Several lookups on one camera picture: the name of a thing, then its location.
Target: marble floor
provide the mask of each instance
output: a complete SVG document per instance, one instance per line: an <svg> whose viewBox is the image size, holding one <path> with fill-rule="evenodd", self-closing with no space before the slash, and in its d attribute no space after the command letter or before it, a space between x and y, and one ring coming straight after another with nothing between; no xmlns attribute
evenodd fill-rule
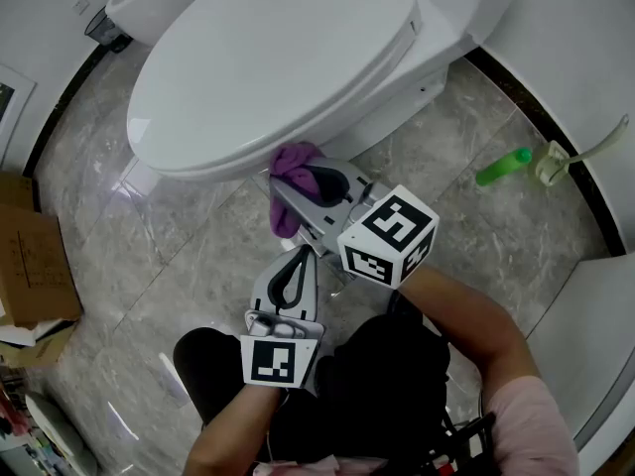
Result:
<svg viewBox="0 0 635 476"><path fill-rule="evenodd" d="M179 182L135 161L124 120L147 54L133 44L98 65L36 170L43 210L60 220L85 316L57 366L30 371L30 380L58 401L108 475L181 473L200 419L174 377L175 343L198 326L242 331L254 278L294 243L269 230L262 178ZM570 178L549 190L525 172L475 184L474 173L492 160L543 142L462 59L433 104L354 160L440 215L429 261L503 304L526 334L580 259L607 255ZM389 294L327 262L318 284L325 353L383 311ZM475 369L454 351L449 375L452 417L475 416Z"/></svg>

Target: toilet seat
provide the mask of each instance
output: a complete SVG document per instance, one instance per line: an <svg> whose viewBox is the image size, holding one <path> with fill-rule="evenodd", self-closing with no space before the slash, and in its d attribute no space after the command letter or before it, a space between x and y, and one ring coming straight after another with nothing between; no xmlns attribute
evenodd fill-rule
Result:
<svg viewBox="0 0 635 476"><path fill-rule="evenodd" d="M235 176L368 95L421 27L417 0L196 0L133 90L128 138L165 175Z"/></svg>

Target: cardboard box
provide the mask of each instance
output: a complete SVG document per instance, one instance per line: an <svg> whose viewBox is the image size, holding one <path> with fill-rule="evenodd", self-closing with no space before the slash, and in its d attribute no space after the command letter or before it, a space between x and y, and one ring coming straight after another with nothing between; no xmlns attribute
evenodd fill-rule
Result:
<svg viewBox="0 0 635 476"><path fill-rule="evenodd" d="M0 204L0 325L37 332L43 321L63 322L33 346L0 342L0 363L12 368L55 363L81 317L58 221L33 211L30 187L0 175L0 202L13 203Z"/></svg>
<svg viewBox="0 0 635 476"><path fill-rule="evenodd" d="M0 342L33 347L38 343L38 340L53 332L63 322L63 319L40 321L33 329L5 324L0 326Z"/></svg>
<svg viewBox="0 0 635 476"><path fill-rule="evenodd" d="M76 322L69 321L66 327L61 327L59 331L39 340L33 347L16 347L0 343L2 364L11 368L53 365L58 361L76 326Z"/></svg>
<svg viewBox="0 0 635 476"><path fill-rule="evenodd" d="M34 211L33 181L13 173L0 172L0 204Z"/></svg>
<svg viewBox="0 0 635 476"><path fill-rule="evenodd" d="M0 300L0 324L80 318L55 218L0 204Z"/></svg>

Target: black pants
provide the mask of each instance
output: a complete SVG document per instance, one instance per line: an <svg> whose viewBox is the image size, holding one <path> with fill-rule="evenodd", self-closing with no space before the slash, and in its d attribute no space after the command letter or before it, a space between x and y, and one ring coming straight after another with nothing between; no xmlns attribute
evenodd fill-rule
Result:
<svg viewBox="0 0 635 476"><path fill-rule="evenodd" d="M244 386L240 342L214 329L185 335L174 361L204 424ZM291 390L274 414L273 459L416 456L443 435L448 363L445 342L420 322L389 314L368 320L317 362L318 398ZM266 443L258 460L270 461Z"/></svg>

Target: door frame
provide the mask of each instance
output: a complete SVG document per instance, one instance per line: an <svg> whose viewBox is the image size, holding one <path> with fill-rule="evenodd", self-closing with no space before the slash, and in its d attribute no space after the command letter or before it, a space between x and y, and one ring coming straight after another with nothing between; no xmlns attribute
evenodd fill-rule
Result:
<svg viewBox="0 0 635 476"><path fill-rule="evenodd" d="M0 120L0 157L4 158L13 130L36 83L2 63L0 83L14 89L9 105Z"/></svg>

